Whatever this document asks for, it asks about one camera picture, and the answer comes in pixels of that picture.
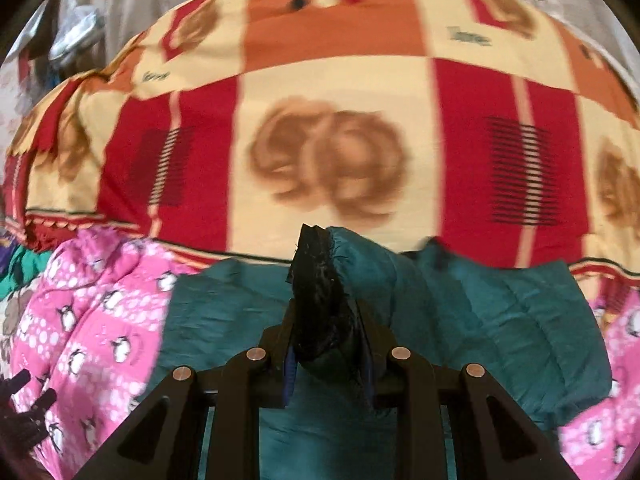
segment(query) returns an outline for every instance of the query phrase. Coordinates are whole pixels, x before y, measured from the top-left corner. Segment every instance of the penguin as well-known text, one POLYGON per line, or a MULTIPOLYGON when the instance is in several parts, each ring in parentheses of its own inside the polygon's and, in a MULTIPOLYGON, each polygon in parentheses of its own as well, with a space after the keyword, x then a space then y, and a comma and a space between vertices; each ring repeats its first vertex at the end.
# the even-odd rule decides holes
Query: penguin
POLYGON ((131 413, 133 410, 135 410, 138 405, 140 404, 140 402, 136 399, 129 399, 129 403, 127 405, 127 411, 129 413, 131 413))
POLYGON ((56 453, 62 455, 65 436, 63 435, 58 422, 52 422, 49 425, 49 437, 53 444, 53 449, 56 450, 56 453))
POLYGON ((609 397, 615 399, 620 394, 620 383, 613 379, 611 381, 611 389, 609 391, 609 397))
POLYGON ((600 325, 600 322, 602 321, 602 316, 604 316, 605 312, 606 310, 603 306, 599 306, 593 309, 593 317, 595 317, 596 322, 598 323, 598 326, 600 325))
POLYGON ((80 421, 82 430, 84 431, 84 439, 89 450, 93 453, 98 449, 98 436, 95 431, 95 415, 80 421))
POLYGON ((626 322, 626 332, 633 337, 640 337, 640 310, 635 310, 626 322))
POLYGON ((613 452, 613 463, 615 465, 621 464, 625 459, 625 447, 622 444, 616 444, 616 449, 613 452))
POLYGON ((589 424, 589 429, 587 430, 587 441, 590 446, 599 446, 604 442, 601 420, 594 420, 589 424))
POLYGON ((131 354, 131 341, 126 336, 120 336, 115 341, 111 341, 113 347, 113 360, 123 363, 131 354))
POLYGON ((112 312, 118 303, 124 298, 121 290, 112 290, 102 297, 102 308, 107 312, 112 312))
POLYGON ((76 326, 76 314, 71 305, 65 305, 62 308, 57 308, 58 314, 60 314, 60 325, 65 332, 71 332, 76 326))
POLYGON ((131 247, 138 250, 145 248, 145 243, 140 238, 135 238, 133 240, 130 240, 128 243, 131 247))
POLYGON ((102 258, 92 260, 89 262, 89 266, 94 270, 94 272, 102 272, 104 270, 104 260, 102 258))
POLYGON ((163 272, 162 275, 156 279, 158 283, 158 290, 160 292, 169 292, 174 289, 175 282, 178 280, 178 277, 170 272, 163 272))
POLYGON ((80 373, 80 368, 82 368, 82 364, 84 364, 85 357, 86 355, 84 354, 84 352, 82 352, 82 350, 74 350, 69 356, 69 373, 75 376, 78 375, 80 373))
POLYGON ((50 377, 51 377, 51 374, 49 371, 44 372, 42 374, 42 377, 36 377, 36 380, 40 383, 40 386, 42 386, 43 391, 46 389, 44 386, 45 384, 47 384, 47 381, 49 381, 50 377))

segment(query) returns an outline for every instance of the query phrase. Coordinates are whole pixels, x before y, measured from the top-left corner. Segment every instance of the metal screw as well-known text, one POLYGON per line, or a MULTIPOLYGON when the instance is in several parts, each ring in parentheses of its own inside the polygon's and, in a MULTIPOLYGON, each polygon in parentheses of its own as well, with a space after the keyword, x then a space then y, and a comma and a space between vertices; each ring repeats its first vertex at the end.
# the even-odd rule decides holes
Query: metal screw
POLYGON ((396 346, 392 351, 391 355, 398 359, 399 361, 404 361, 411 357, 411 351, 404 346, 396 346))
POLYGON ((466 366, 466 373, 472 377, 482 377, 484 375, 484 367, 476 363, 471 363, 466 366))
POLYGON ((250 348, 246 351, 246 357, 249 361, 262 361, 267 355, 267 352, 264 348, 260 348, 259 346, 255 348, 250 348))
POLYGON ((191 369, 187 366, 178 366, 173 373, 176 381, 185 381, 191 377, 191 369))

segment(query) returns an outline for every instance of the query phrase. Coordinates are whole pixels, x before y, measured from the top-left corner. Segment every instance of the teal quilted fabric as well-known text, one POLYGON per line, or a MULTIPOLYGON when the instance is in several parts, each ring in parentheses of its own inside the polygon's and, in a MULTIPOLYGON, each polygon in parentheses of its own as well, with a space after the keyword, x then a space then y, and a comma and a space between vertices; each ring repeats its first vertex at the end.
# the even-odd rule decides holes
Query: teal quilted fabric
MULTIPOLYGON (((400 344, 435 364, 484 364, 542 430, 608 394, 604 343, 561 262, 488 269, 435 242, 409 258, 344 229, 330 234, 345 291, 367 301, 400 344)), ((291 297, 286 276, 285 267, 225 260, 180 277, 149 387, 178 365, 218 366, 254 346, 282 320, 291 297)), ((395 414, 369 412, 343 362, 323 365, 334 368, 324 380, 299 367, 286 410, 261 410, 262 478, 393 478, 395 414)))

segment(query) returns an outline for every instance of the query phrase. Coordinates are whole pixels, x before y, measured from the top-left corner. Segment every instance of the pink blanket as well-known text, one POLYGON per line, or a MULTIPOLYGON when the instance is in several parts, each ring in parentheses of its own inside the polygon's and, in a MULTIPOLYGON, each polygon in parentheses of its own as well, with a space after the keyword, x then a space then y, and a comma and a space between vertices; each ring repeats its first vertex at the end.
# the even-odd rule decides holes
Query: pink blanket
POLYGON ((176 276, 193 272, 147 240, 110 228, 78 232, 49 264, 12 351, 12 373, 32 380, 15 398, 23 411, 43 388, 57 391, 50 438, 36 450, 56 480, 71 478, 126 418, 148 381, 176 276))
POLYGON ((559 433, 562 455, 580 480, 612 480, 640 444, 640 296, 613 280, 603 282, 591 307, 613 371, 609 398, 559 433))

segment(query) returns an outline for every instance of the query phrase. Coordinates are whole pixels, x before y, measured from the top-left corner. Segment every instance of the blanket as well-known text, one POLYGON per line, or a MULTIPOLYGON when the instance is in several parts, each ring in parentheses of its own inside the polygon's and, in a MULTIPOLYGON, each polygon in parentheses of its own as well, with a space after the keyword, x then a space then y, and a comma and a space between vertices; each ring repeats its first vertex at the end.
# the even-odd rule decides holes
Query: blanket
POLYGON ((83 230, 52 254, 19 321, 11 376, 31 381, 14 395, 18 411, 46 388, 49 438, 36 457, 69 480, 129 415, 156 360, 176 276, 191 269, 149 240, 111 228, 83 230))
MULTIPOLYGON (((497 270, 435 242, 412 259, 353 232, 329 231, 345 292, 366 301, 399 344, 434 364, 482 363, 542 430, 568 423, 609 392, 600 332, 561 262, 497 270)), ((286 277, 286 267, 233 259, 179 277, 148 387, 179 365, 219 366, 253 347, 282 320, 292 296, 286 277)), ((395 413, 370 412, 348 370, 332 365, 324 374, 298 367, 290 405, 260 411, 261 478, 393 477, 395 413)), ((449 471, 454 478, 451 455, 449 471)))
POLYGON ((190 0, 25 118, 6 222, 36 250, 108 224, 197 267, 333 224, 635 283, 638 132, 607 61, 520 0, 190 0))
POLYGON ((640 296, 603 280, 594 316, 613 373, 607 399, 559 431, 562 454, 582 480, 613 480, 640 444, 640 296))

